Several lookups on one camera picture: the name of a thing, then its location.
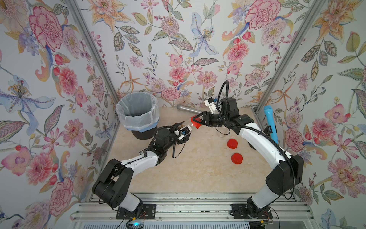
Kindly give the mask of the red jar lid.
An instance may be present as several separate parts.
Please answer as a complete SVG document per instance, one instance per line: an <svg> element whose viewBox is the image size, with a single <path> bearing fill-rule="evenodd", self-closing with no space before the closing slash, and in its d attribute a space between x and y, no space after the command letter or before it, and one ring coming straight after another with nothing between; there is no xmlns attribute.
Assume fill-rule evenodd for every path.
<svg viewBox="0 0 366 229"><path fill-rule="evenodd" d="M236 149L237 147L238 147L238 142L237 142L237 140L235 140L235 139L229 139L228 141L227 141L227 146L230 148L230 149Z"/></svg>
<svg viewBox="0 0 366 229"><path fill-rule="evenodd" d="M202 126L202 120L199 116L195 115L191 117L191 122L192 125L196 128L199 129Z"/></svg>
<svg viewBox="0 0 366 229"><path fill-rule="evenodd" d="M236 165L240 165L243 162L243 156L239 153L234 153L231 156L231 161Z"/></svg>

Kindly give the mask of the black bin with white liner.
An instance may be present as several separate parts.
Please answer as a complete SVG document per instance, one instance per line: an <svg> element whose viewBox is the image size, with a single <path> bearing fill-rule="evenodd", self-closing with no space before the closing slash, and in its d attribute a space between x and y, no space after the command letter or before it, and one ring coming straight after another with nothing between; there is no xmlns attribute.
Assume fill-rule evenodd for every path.
<svg viewBox="0 0 366 229"><path fill-rule="evenodd" d="M119 121L139 140L153 137L160 119L157 98L147 92L126 95L116 105Z"/></svg>

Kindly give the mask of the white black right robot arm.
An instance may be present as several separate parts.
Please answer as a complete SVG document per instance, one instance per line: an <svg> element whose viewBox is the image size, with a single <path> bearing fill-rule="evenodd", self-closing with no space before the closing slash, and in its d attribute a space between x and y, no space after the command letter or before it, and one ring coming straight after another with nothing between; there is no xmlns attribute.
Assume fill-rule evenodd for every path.
<svg viewBox="0 0 366 229"><path fill-rule="evenodd" d="M303 158L286 152L265 134L250 116L240 114L234 98L224 98L220 102L209 98L204 103L210 110L195 116L193 118L195 123L207 127L224 126L234 131L251 144L272 169L266 177L265 185L248 199L249 213L257 214L302 182Z"/></svg>

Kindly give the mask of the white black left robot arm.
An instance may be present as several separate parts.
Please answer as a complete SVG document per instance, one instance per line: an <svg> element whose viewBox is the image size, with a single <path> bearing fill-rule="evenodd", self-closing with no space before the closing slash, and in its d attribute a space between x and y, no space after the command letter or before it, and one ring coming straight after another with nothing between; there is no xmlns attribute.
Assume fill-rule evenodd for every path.
<svg viewBox="0 0 366 229"><path fill-rule="evenodd" d="M175 149L189 140L192 127L181 128L182 124L157 128L149 146L134 158L124 161L111 159L92 187L99 202L106 203L112 209L123 208L129 212L139 210L143 201L129 191L131 181L136 175L161 164L170 148Z"/></svg>

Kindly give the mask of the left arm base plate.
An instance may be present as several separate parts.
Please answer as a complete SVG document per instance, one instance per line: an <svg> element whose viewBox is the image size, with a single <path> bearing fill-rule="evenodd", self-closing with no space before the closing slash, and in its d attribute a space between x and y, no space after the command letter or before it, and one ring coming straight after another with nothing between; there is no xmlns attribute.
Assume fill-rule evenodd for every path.
<svg viewBox="0 0 366 229"><path fill-rule="evenodd" d="M156 204L140 204L134 211L118 208L116 219L155 219Z"/></svg>

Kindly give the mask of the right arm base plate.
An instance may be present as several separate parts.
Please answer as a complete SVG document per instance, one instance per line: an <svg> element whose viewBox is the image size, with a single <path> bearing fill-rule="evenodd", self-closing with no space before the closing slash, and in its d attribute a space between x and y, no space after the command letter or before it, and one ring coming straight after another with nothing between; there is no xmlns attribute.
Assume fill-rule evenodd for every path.
<svg viewBox="0 0 366 229"><path fill-rule="evenodd" d="M258 209L256 206L246 203L232 204L229 215L234 219L272 219L272 212L269 206Z"/></svg>

